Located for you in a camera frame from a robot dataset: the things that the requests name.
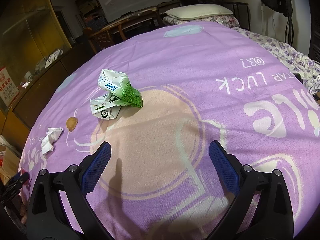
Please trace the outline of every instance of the brown shell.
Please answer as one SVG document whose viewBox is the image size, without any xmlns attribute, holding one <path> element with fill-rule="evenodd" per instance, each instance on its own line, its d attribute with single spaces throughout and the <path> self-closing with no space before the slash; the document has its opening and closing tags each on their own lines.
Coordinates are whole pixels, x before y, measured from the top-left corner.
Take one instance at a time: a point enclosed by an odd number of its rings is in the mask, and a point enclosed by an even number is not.
<svg viewBox="0 0 320 240">
<path fill-rule="evenodd" d="M 70 132 L 72 132 L 75 128 L 76 128 L 76 126 L 77 126 L 77 124 L 78 124 L 78 118 L 76 118 L 76 117 L 70 117 L 68 120 L 67 120 L 67 123 L 66 123 L 66 125 L 67 125 L 67 128 L 68 128 L 68 130 L 70 131 Z"/>
</svg>

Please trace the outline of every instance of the purple bedsheet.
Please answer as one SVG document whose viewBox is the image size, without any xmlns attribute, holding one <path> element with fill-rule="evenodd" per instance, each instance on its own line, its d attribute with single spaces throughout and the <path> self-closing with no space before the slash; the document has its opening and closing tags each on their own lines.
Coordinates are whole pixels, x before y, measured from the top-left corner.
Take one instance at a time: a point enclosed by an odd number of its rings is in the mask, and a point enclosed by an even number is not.
<svg viewBox="0 0 320 240">
<path fill-rule="evenodd" d="M 89 99 L 105 93 L 97 86 L 103 68 L 128 74 L 142 109 L 122 107 L 109 121 L 91 114 Z M 112 156 L 87 199 L 108 231 L 116 239 L 204 239 L 233 199 L 208 155 L 217 139 L 242 164 L 283 172 L 297 234 L 320 199 L 318 108 L 278 59 L 234 30 L 212 22 L 157 29 L 101 51 L 60 85 L 23 151 L 20 166 L 31 176 L 23 197 L 40 169 L 64 171 L 105 140 Z M 79 120 L 72 133 L 71 116 Z M 48 127 L 64 132 L 43 156 Z"/>
</svg>

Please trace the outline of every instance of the blue textured pad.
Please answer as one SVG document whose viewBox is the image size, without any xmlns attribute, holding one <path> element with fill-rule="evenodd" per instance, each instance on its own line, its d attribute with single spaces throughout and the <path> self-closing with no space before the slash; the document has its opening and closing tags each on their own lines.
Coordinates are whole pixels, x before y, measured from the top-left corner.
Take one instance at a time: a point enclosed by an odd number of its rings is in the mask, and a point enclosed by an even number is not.
<svg viewBox="0 0 320 240">
<path fill-rule="evenodd" d="M 111 146 L 106 143 L 82 176 L 81 191 L 92 192 L 111 157 Z"/>
<path fill-rule="evenodd" d="M 227 190 L 236 196 L 240 190 L 239 176 L 215 142 L 210 143 L 209 156 Z"/>
</svg>

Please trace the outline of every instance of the wooden chair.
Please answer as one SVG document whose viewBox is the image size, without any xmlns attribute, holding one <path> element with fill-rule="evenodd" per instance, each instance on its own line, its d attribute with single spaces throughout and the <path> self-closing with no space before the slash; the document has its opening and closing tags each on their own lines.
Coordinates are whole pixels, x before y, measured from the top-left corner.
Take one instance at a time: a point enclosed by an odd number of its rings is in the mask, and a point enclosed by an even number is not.
<svg viewBox="0 0 320 240">
<path fill-rule="evenodd" d="M 126 41 L 127 37 L 124 34 L 124 29 L 145 21 L 151 21 L 153 23 L 153 18 L 156 18 L 159 27 L 164 26 L 158 7 L 151 6 L 116 19 L 96 33 L 93 33 L 91 28 L 85 28 L 82 32 L 88 37 L 92 50 L 97 54 L 97 50 L 92 43 L 92 40 L 94 40 L 101 49 L 105 49 L 115 44 L 112 39 L 113 34 L 119 32 L 122 40 Z"/>
</svg>

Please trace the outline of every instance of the white pillow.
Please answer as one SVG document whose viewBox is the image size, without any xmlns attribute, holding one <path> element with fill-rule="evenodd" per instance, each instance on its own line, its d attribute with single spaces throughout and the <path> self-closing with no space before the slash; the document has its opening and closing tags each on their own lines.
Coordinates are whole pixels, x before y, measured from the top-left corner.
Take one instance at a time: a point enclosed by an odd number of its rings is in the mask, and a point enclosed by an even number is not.
<svg viewBox="0 0 320 240">
<path fill-rule="evenodd" d="M 218 4 L 187 5 L 167 10 L 165 13 L 174 19 L 183 21 L 233 14 L 232 11 Z"/>
</svg>

